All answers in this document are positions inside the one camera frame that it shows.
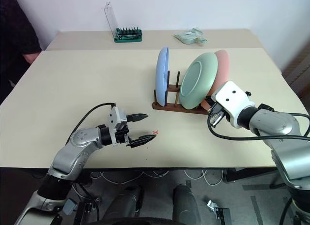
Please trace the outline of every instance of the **blue plate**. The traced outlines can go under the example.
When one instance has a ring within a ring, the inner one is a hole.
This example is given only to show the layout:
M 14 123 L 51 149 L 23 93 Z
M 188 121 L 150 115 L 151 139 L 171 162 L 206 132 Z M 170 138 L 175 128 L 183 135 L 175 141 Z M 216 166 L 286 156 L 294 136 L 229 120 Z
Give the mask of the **blue plate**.
M 156 66 L 156 99 L 161 106 L 165 106 L 167 78 L 168 78 L 169 49 L 160 50 Z

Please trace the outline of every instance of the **pink plate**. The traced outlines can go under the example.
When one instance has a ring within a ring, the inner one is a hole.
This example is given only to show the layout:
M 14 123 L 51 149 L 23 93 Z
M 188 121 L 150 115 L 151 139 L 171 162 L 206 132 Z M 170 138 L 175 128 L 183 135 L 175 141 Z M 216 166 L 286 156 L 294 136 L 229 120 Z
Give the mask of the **pink plate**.
M 212 95 L 224 82 L 228 81 L 228 75 L 229 75 L 228 54 L 224 49 L 222 49 L 215 52 L 215 55 L 217 56 L 218 61 L 217 75 L 207 96 Z M 209 110 L 211 108 L 210 105 L 205 100 L 201 102 L 201 106 L 205 110 Z

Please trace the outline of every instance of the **white wall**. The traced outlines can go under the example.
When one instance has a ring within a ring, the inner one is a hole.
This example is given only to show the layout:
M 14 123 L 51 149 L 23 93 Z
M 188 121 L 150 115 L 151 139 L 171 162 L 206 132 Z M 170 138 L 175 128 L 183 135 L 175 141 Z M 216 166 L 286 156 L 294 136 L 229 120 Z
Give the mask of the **white wall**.
M 310 0 L 18 0 L 43 48 L 58 31 L 108 30 L 107 1 L 122 27 L 251 29 L 281 69 L 310 39 Z

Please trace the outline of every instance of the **wire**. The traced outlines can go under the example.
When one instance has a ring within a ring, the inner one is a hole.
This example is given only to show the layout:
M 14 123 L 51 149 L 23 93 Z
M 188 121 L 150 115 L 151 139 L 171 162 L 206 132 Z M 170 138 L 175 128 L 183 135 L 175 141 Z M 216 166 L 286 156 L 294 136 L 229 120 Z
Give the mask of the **wire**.
M 192 177 L 191 177 L 190 175 L 188 175 L 188 174 L 186 173 L 186 171 L 184 170 L 185 175 L 188 176 L 189 178 L 191 178 L 192 180 L 198 180 L 198 179 L 200 179 L 200 178 L 203 178 L 203 175 L 204 175 L 206 172 L 207 172 L 207 170 L 206 170 L 205 172 L 202 171 L 202 175 L 201 175 L 200 177 L 192 178 Z
M 210 132 L 216 137 L 221 138 L 221 139 L 238 140 L 238 141 L 264 140 L 264 139 L 301 139 L 301 140 L 310 141 L 309 137 L 304 137 L 301 135 L 265 135 L 265 136 L 251 136 L 251 137 L 231 137 L 231 136 L 225 136 L 225 135 L 220 135 L 216 133 L 211 126 L 210 116 L 208 116 L 207 124 L 208 124 L 208 128 Z
M 96 206 L 96 211 L 97 211 L 97 221 L 100 220 L 100 212 L 99 212 L 99 207 L 98 204 L 96 203 L 95 199 L 91 196 L 91 194 L 84 188 L 84 186 L 81 183 L 78 183 L 78 185 L 81 187 L 81 189 L 84 191 L 84 193 L 91 198 L 91 201 L 94 203 Z
M 306 114 L 299 114 L 299 113 L 289 113 L 290 115 L 293 115 L 293 116 L 301 116 L 301 117 L 305 117 L 309 120 L 309 126 L 308 126 L 308 129 L 306 130 L 304 136 L 308 136 L 309 133 L 310 133 L 310 116 L 309 115 L 306 115 Z
M 223 180 L 224 173 L 223 173 L 223 170 L 222 170 L 222 177 L 221 177 L 221 179 L 220 179 L 217 183 L 215 183 L 215 184 L 210 184 L 210 183 L 207 181 L 207 178 L 205 177 L 205 173 L 203 172 L 203 170 L 202 170 L 202 175 L 203 175 L 203 178 L 204 178 L 205 182 L 206 182 L 208 185 L 210 185 L 210 186 L 216 186 L 216 185 L 220 184 L 221 181 Z
M 88 198 L 88 197 L 85 197 L 85 196 L 83 196 L 83 195 L 81 195 L 79 192 L 78 192 L 78 190 L 77 190 L 77 188 L 76 188 L 76 186 L 73 184 L 72 185 L 72 188 L 74 189 L 74 191 L 76 192 L 76 194 L 79 196 L 79 197 L 82 197 L 82 198 L 84 198 L 84 199 L 87 199 L 87 200 L 92 200 L 91 198 Z
M 155 171 L 152 171 L 155 175 L 157 175 L 157 176 L 164 176 L 164 175 L 166 175 L 167 173 L 163 173 L 163 174 L 158 174 L 158 173 L 156 173 Z
M 165 172 L 164 174 L 160 175 L 160 176 L 152 176 L 147 174 L 146 172 L 143 172 L 146 176 L 150 177 L 150 178 L 162 178 L 164 177 L 167 173 L 169 173 L 169 171 Z
M 73 131 L 72 131 L 71 134 L 69 135 L 66 144 L 69 142 L 70 137 L 71 137 L 71 135 L 73 134 L 73 132 L 75 132 L 75 131 L 78 129 L 78 127 L 79 127 L 79 126 L 81 125 L 81 123 L 86 119 L 86 117 L 89 116 L 89 114 L 92 113 L 94 110 L 96 110 L 97 108 L 99 108 L 99 107 L 101 107 L 101 106 L 104 106 L 104 105 L 110 105 L 111 107 L 116 106 L 115 103 L 102 103 L 102 104 L 99 104 L 99 105 L 93 107 L 90 111 L 88 111 L 88 112 L 86 113 L 86 115 L 84 115 L 84 117 L 83 117 L 83 118 L 78 122 L 78 124 L 75 126 L 75 128 L 73 129 Z
M 77 194 L 77 196 L 78 196 L 79 201 L 81 202 L 81 201 L 82 201 L 82 198 L 81 198 L 80 195 L 78 195 L 78 194 Z
M 98 179 L 98 178 L 101 178 L 102 176 L 101 176 L 101 172 L 99 172 L 100 174 L 99 174 L 99 176 L 98 177 L 94 177 L 93 176 L 93 172 L 91 173 L 91 179 Z
M 292 198 L 290 198 L 290 199 L 287 201 L 287 203 L 285 204 L 285 207 L 283 208 L 283 211 L 282 211 L 282 215 L 281 215 L 281 218 L 280 218 L 279 225 L 283 225 L 286 212 L 287 212 L 288 208 L 290 207 L 291 203 L 292 203 Z
M 166 176 L 168 173 L 169 173 L 169 171 L 166 171 L 166 172 L 163 173 L 163 174 L 158 174 L 158 173 L 154 172 L 154 174 L 155 174 L 156 176 L 152 176 L 152 175 L 149 175 L 149 174 L 147 174 L 146 172 L 142 171 L 138 176 L 134 177 L 133 179 L 126 180 L 126 181 L 124 181 L 124 182 L 115 182 L 115 181 L 112 181 L 112 180 L 108 179 L 108 178 L 104 175 L 104 172 L 100 172 L 100 176 L 99 176 L 99 177 L 94 177 L 94 176 L 92 176 L 92 174 L 91 174 L 91 178 L 92 178 L 92 179 L 98 179 L 98 178 L 100 178 L 100 177 L 103 177 L 105 180 L 107 180 L 107 181 L 110 182 L 110 183 L 113 183 L 113 184 L 116 184 L 116 185 L 124 185 L 124 184 L 127 184 L 127 183 L 129 183 L 129 182 L 131 182 L 131 181 L 133 181 L 133 180 L 138 179 L 138 178 L 141 177 L 143 174 L 146 175 L 146 176 L 148 176 L 148 177 L 150 177 L 150 178 L 162 178 L 162 177 Z
M 135 178 L 133 178 L 133 179 L 130 179 L 130 180 L 121 182 L 121 183 L 115 182 L 115 181 L 112 181 L 112 180 L 109 180 L 109 179 L 104 175 L 104 172 L 101 172 L 101 176 L 102 176 L 105 180 L 107 180 L 108 182 L 110 182 L 110 183 L 113 183 L 113 184 L 116 184 L 116 185 L 124 185 L 124 184 L 126 184 L 126 183 L 129 183 L 129 182 L 135 180 L 135 179 L 138 179 L 139 177 L 141 177 L 141 176 L 143 175 L 143 173 L 144 173 L 144 172 L 142 171 L 142 172 L 140 173 L 139 176 L 137 176 L 137 177 L 135 177 Z

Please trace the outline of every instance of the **wooden peg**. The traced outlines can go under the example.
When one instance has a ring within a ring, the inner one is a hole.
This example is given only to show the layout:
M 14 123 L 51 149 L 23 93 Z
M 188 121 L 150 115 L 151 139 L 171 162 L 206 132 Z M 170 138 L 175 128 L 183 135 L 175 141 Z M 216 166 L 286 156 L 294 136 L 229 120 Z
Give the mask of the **wooden peg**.
M 157 104 L 157 99 L 156 99 L 156 90 L 154 90 L 154 102 Z
M 168 91 L 166 91 L 166 95 L 165 95 L 165 106 L 167 106 L 167 97 L 168 97 Z
M 170 71 L 167 72 L 167 88 L 169 87 Z
M 178 71 L 178 76 L 176 77 L 176 85 L 175 85 L 176 88 L 179 86 L 179 79 L 180 79 L 180 71 Z
M 178 100 L 179 100 L 179 92 L 176 93 L 174 107 L 178 105 Z

